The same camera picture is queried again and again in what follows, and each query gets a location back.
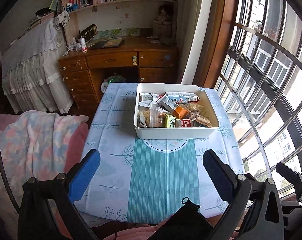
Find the beige soda cracker pack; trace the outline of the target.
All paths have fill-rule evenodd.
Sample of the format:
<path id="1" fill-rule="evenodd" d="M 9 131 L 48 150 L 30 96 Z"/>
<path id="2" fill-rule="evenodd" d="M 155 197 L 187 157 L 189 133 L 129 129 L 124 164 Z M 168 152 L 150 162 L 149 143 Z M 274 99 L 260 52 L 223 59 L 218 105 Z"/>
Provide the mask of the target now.
<path id="1" fill-rule="evenodd" d="M 199 124 L 201 124 L 201 126 L 205 126 L 207 128 L 212 127 L 211 121 L 205 116 L 197 115 L 197 117 L 195 118 L 195 121 L 198 122 Z"/>

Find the wooden desk with drawers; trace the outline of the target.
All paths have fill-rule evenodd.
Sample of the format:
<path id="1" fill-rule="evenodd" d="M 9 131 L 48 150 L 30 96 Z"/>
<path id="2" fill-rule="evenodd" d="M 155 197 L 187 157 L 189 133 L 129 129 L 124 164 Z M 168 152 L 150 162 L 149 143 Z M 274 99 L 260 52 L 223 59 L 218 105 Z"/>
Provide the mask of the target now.
<path id="1" fill-rule="evenodd" d="M 127 37 L 119 47 L 70 52 L 58 60 L 60 72 L 75 105 L 71 114 L 93 115 L 100 104 L 103 81 L 120 75 L 126 82 L 174 83 L 178 74 L 175 45 Z"/>

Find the light blue patterned tablecloth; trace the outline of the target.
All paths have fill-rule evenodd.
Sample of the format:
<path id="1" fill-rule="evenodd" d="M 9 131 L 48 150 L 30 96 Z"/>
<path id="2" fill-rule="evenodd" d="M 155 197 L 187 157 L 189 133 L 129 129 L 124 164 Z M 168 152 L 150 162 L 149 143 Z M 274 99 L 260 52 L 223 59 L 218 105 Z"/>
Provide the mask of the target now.
<path id="1" fill-rule="evenodd" d="M 219 126 L 199 139 L 142 140 L 134 126 L 136 83 L 108 86 L 91 123 L 83 153 L 96 149 L 101 163 L 81 200 L 79 211 L 121 222 L 157 224 L 188 197 L 205 217 L 222 214 L 219 197 L 203 167 L 213 150 L 237 174 L 244 172 L 239 147 L 217 93 L 205 89 Z"/>

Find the clear pack peanut cookies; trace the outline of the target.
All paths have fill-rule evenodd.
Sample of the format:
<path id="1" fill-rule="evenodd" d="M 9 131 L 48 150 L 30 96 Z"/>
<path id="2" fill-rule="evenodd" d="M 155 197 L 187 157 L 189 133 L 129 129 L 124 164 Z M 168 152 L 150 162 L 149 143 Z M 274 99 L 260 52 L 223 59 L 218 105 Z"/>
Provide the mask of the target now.
<path id="1" fill-rule="evenodd" d="M 150 127 L 150 110 L 140 110 L 138 121 L 141 127 Z"/>

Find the red biscuit roll pack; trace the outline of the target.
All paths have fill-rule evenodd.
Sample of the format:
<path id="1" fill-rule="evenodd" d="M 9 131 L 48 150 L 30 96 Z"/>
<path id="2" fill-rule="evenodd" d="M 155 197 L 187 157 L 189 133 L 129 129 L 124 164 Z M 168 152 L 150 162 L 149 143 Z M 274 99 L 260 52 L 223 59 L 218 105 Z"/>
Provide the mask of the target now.
<path id="1" fill-rule="evenodd" d="M 175 103 L 198 103 L 200 98 L 195 93 L 167 92 L 168 98 Z"/>

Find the dark book on desk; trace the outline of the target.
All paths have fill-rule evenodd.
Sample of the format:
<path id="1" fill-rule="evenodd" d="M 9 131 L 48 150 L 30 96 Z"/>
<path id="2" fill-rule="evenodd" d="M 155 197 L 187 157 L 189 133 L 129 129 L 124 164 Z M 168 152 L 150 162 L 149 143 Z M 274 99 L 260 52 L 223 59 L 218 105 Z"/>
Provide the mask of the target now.
<path id="1" fill-rule="evenodd" d="M 98 41 L 89 49 L 119 48 L 125 42 L 124 38 L 113 38 L 105 41 Z"/>

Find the red Cookies snack pack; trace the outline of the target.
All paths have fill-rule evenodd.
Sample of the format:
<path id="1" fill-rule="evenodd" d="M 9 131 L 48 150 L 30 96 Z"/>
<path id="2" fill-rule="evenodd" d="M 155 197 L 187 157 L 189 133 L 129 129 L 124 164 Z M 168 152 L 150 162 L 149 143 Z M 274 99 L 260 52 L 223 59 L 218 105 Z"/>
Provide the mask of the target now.
<path id="1" fill-rule="evenodd" d="M 190 128 L 190 127 L 198 127 L 198 123 L 195 120 L 191 119 L 176 119 L 175 127 L 177 128 Z"/>

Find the window metal grille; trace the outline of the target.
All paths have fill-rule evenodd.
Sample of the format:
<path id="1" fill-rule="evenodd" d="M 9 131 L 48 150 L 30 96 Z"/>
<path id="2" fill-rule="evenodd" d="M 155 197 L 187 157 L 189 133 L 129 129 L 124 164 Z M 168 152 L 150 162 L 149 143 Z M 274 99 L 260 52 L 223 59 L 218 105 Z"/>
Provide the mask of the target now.
<path id="1" fill-rule="evenodd" d="M 292 195 L 276 172 L 279 162 L 302 172 L 302 19 L 287 0 L 238 0 L 215 89 L 245 172 Z"/>

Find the orange snack pack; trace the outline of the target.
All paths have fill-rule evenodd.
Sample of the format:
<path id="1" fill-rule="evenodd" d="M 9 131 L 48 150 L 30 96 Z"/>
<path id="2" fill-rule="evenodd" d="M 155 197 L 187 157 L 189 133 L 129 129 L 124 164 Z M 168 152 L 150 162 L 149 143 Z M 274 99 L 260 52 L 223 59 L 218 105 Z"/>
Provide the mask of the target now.
<path id="1" fill-rule="evenodd" d="M 177 103 L 172 101 L 166 96 L 159 98 L 157 103 L 162 106 L 165 110 L 169 111 L 177 119 L 183 119 L 188 114 L 188 110 L 182 106 L 179 106 Z"/>

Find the green tea candy pack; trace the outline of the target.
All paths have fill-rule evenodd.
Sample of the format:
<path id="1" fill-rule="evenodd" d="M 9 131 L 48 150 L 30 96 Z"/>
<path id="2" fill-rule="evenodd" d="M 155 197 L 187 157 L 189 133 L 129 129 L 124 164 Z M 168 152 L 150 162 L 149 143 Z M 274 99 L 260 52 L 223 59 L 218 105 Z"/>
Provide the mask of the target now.
<path id="1" fill-rule="evenodd" d="M 175 116 L 171 114 L 165 114 L 165 128 L 174 128 L 175 127 Z"/>

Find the white plastic storage bin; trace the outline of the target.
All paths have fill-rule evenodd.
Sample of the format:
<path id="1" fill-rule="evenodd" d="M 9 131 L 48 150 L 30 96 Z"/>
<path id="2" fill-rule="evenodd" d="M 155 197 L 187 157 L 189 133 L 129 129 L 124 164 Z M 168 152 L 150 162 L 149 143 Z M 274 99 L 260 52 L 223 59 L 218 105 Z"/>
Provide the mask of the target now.
<path id="1" fill-rule="evenodd" d="M 140 83 L 134 126 L 140 139 L 199 139 L 219 128 L 219 121 L 204 88 Z"/>

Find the wooden bookshelf with books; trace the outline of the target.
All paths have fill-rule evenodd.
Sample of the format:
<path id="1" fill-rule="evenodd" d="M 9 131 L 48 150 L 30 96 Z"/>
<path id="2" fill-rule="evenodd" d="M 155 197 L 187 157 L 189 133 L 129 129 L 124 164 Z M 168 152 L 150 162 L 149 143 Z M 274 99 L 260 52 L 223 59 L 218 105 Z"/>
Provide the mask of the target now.
<path id="1" fill-rule="evenodd" d="M 175 17 L 178 0 L 62 0 L 70 21 L 65 27 L 71 42 L 81 31 L 94 24 L 99 38 L 115 36 L 152 36 L 156 20 L 169 9 Z"/>

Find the white red bottle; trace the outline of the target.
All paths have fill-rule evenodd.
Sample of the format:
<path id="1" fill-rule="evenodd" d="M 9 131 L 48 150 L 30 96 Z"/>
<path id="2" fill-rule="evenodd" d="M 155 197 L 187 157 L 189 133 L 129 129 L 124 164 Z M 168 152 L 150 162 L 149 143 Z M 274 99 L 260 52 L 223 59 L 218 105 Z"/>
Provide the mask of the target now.
<path id="1" fill-rule="evenodd" d="M 80 45 L 81 45 L 82 51 L 86 52 L 87 51 L 87 47 L 86 47 L 85 39 L 83 37 L 80 39 Z"/>

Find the clear bag yellow pastries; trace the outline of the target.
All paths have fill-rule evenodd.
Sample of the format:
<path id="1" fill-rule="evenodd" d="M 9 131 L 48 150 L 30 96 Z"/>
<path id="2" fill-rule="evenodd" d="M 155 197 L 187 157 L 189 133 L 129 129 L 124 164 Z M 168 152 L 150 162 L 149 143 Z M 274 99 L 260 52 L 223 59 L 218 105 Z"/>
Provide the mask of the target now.
<path id="1" fill-rule="evenodd" d="M 152 105 L 150 108 L 150 127 L 164 127 L 167 111 L 161 107 Z"/>

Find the green white plastic bag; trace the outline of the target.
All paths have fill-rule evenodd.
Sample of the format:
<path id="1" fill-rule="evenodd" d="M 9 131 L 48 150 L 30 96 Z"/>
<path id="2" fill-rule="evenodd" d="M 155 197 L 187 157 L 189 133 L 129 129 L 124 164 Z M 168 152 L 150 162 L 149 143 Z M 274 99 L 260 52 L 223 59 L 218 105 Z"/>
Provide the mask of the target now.
<path id="1" fill-rule="evenodd" d="M 101 85 L 101 92 L 104 94 L 110 83 L 119 83 L 119 82 L 126 82 L 126 79 L 121 75 L 114 75 L 108 77 L 107 79 L 104 79 Z"/>

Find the clear round rice cracker pack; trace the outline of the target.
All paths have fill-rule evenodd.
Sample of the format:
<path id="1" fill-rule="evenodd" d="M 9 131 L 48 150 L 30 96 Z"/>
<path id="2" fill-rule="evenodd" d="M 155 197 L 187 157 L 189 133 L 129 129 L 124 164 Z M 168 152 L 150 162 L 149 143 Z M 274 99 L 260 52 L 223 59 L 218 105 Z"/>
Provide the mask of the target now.
<path id="1" fill-rule="evenodd" d="M 199 103 L 185 103 L 185 107 L 191 112 L 201 112 L 203 110 L 203 105 Z"/>

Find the pastel floral blanket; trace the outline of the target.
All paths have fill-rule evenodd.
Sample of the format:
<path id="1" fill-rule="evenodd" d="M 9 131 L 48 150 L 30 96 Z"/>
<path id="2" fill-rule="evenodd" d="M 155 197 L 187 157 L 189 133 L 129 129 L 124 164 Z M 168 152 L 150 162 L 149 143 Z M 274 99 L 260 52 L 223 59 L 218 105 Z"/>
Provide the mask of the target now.
<path id="1" fill-rule="evenodd" d="M 68 173 L 80 161 L 88 135 L 86 115 L 59 115 L 27 111 L 21 115 L 0 114 L 0 153 L 8 184 L 18 205 L 23 200 L 23 185 L 31 177 L 52 180 Z M 19 213 L 15 210 L 0 173 L 0 239 L 70 239 L 55 202 L 42 206 L 29 204 L 30 215 L 18 233 Z"/>

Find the silver red stripe bag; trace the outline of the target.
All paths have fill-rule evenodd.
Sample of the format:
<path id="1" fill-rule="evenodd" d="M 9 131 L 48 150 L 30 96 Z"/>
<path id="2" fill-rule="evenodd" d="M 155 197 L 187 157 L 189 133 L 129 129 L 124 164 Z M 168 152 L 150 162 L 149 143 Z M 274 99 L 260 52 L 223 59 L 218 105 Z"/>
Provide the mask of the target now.
<path id="1" fill-rule="evenodd" d="M 139 106 L 149 108 L 150 106 L 157 103 L 157 100 L 160 98 L 159 94 L 156 93 L 140 93 L 139 94 Z"/>

